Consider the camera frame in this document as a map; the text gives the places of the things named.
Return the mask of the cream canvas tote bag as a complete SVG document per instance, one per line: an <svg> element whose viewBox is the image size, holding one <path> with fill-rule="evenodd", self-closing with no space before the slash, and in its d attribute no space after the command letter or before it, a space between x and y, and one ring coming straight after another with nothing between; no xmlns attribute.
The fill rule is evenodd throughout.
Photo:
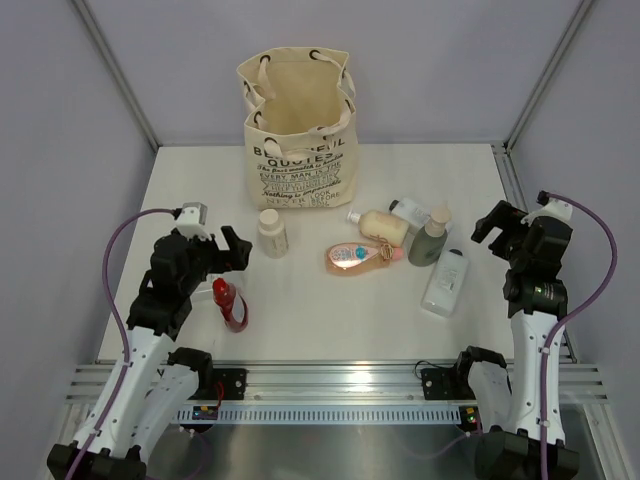
<svg viewBox="0 0 640 480"><path fill-rule="evenodd" d="M281 47L240 64L246 180L260 209L334 208L353 200L356 89L347 52Z"/></svg>

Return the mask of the cream pump lotion bottle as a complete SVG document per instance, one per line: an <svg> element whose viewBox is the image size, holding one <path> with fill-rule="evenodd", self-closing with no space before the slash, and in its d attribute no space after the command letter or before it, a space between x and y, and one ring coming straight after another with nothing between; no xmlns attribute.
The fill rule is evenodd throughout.
<svg viewBox="0 0 640 480"><path fill-rule="evenodd" d="M357 213L353 210L347 214L347 221L358 226L362 236L380 243L388 243L392 247L402 247L409 231L409 223L397 216L378 210Z"/></svg>

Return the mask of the white rectangular bottle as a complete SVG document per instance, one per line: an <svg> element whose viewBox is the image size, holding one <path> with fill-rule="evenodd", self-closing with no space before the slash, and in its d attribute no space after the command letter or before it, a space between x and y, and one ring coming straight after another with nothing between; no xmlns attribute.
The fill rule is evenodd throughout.
<svg viewBox="0 0 640 480"><path fill-rule="evenodd" d="M441 317L450 317L455 310L468 266L469 260L460 250L444 251L435 264L421 307Z"/></svg>

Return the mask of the red liquid bottle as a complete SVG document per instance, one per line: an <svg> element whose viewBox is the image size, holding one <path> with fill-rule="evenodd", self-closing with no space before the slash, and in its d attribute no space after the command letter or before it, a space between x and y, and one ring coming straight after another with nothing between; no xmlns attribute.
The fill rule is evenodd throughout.
<svg viewBox="0 0 640 480"><path fill-rule="evenodd" d="M242 332L248 326L248 309L239 290L233 283L219 277L212 283L212 292L226 327L233 333Z"/></svg>

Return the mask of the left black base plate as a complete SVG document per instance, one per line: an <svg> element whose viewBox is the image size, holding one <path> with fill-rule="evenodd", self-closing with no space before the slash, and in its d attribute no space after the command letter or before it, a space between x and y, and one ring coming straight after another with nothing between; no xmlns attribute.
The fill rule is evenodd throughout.
<svg viewBox="0 0 640 480"><path fill-rule="evenodd" d="M243 368L212 368L199 373L199 385L192 400L243 400L246 391L247 370Z"/></svg>

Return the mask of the aluminium mounting rail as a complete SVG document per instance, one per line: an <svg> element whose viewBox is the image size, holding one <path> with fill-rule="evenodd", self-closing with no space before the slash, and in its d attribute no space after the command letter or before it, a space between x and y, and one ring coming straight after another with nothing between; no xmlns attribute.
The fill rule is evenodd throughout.
<svg viewBox="0 0 640 480"><path fill-rule="evenodd" d="M429 367L413 361L355 362L214 362L216 369L239 368L246 371L246 404L475 404L453 394L425 390L440 389L418 379L421 369ZM67 403L96 401L114 366L113 361L80 365L72 374L66 390ZM595 365L561 363L559 370L560 404L608 403L606 387Z"/></svg>

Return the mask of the grey green pump bottle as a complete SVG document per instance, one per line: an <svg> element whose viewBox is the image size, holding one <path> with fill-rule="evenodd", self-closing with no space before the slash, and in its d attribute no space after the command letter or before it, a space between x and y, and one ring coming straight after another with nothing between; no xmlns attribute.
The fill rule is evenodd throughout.
<svg viewBox="0 0 640 480"><path fill-rule="evenodd" d="M448 237L447 224L451 218L447 203L431 209L426 224L418 230L411 244L408 260L412 265L426 267L438 260Z"/></svg>

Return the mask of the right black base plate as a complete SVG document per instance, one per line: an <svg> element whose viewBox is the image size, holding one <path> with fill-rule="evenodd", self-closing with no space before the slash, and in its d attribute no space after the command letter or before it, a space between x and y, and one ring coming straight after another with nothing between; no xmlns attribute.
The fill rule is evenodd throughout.
<svg viewBox="0 0 640 480"><path fill-rule="evenodd" d="M425 400L474 400L475 396L464 375L451 368L424 368L420 371Z"/></svg>

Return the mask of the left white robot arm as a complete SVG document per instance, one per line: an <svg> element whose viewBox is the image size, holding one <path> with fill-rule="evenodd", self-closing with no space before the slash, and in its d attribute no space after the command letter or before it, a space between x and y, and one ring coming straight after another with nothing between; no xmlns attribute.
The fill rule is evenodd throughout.
<svg viewBox="0 0 640 480"><path fill-rule="evenodd" d="M211 274L249 264L251 243L230 226L221 231L225 250L212 238L178 230L155 242L130 307L123 357L74 439L52 447L47 467L54 478L145 478L151 453L178 410L191 397L215 393L210 354L175 341L197 287Z"/></svg>

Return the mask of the right aluminium frame post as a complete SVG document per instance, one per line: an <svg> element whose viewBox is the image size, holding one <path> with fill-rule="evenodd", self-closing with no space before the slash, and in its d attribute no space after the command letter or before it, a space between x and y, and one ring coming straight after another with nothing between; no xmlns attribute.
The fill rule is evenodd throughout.
<svg viewBox="0 0 640 480"><path fill-rule="evenodd" d="M561 67L575 38L580 33L588 16L597 4L598 1L596 0L580 0L578 2L540 75L534 83L533 89L527 97L513 127L503 142L503 148L507 154L511 154L518 140L524 133L530 118L535 113L538 104L542 101L543 96L548 90L558 69Z"/></svg>

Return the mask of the white bottle with dark cap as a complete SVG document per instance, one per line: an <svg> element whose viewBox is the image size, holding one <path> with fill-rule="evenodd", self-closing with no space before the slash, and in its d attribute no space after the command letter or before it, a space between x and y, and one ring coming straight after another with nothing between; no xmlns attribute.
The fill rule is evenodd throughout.
<svg viewBox="0 0 640 480"><path fill-rule="evenodd" d="M388 212L409 224L409 233L416 236L430 219L432 209L424 207L421 203L408 198L394 199L389 205Z"/></svg>

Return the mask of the aluminium frame post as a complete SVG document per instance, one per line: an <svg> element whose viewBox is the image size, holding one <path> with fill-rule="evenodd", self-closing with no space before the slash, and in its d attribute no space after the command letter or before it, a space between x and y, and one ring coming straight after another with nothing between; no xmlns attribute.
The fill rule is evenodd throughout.
<svg viewBox="0 0 640 480"><path fill-rule="evenodd" d="M161 142L141 104L139 103L128 79L126 78L120 62L116 58L109 40L107 39L96 14L91 8L90 3L85 0L70 0L69 5L88 35L90 43L96 50L98 57L114 83L114 86L126 109L131 115L136 127L152 151L157 153L161 146Z"/></svg>
<svg viewBox="0 0 640 480"><path fill-rule="evenodd" d="M596 0L580 0L578 2L540 75L534 83L533 89L527 97L513 127L503 142L503 148L507 154L511 154L518 140L524 133L530 118L535 113L538 104L542 101L543 96L548 90L558 69L561 67L575 38L580 33L588 16L597 4L598 1Z"/></svg>

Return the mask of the left aluminium frame post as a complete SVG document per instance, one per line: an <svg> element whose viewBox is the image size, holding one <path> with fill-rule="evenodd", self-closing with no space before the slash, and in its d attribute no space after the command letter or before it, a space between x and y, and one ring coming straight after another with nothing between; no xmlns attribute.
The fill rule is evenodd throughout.
<svg viewBox="0 0 640 480"><path fill-rule="evenodd" d="M90 3L85 0L70 0L69 5L88 35L90 43L96 50L98 57L114 83L114 86L126 109L131 115L136 127L152 151L157 153L161 146L161 142L141 104L139 103L128 79L126 78L120 62L116 58L109 40L107 39L96 14L91 8Z"/></svg>

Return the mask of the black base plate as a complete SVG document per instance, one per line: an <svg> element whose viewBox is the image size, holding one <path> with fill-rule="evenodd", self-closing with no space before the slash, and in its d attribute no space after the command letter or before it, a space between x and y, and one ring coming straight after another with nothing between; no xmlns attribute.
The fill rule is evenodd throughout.
<svg viewBox="0 0 640 480"><path fill-rule="evenodd" d="M246 391L247 370L243 368L212 368L199 373L199 385L192 400L243 400Z"/></svg>
<svg viewBox="0 0 640 480"><path fill-rule="evenodd" d="M475 396L464 375L451 368L424 368L420 371L425 400L474 400Z"/></svg>

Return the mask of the pink baby oil bottle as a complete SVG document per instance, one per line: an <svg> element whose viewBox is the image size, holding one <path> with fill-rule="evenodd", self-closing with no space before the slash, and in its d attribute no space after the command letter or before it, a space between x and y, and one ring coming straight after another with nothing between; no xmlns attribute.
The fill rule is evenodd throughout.
<svg viewBox="0 0 640 480"><path fill-rule="evenodd" d="M332 275L355 276L387 268L403 257L402 247L393 247L388 243L347 242L327 249L325 266Z"/></svg>

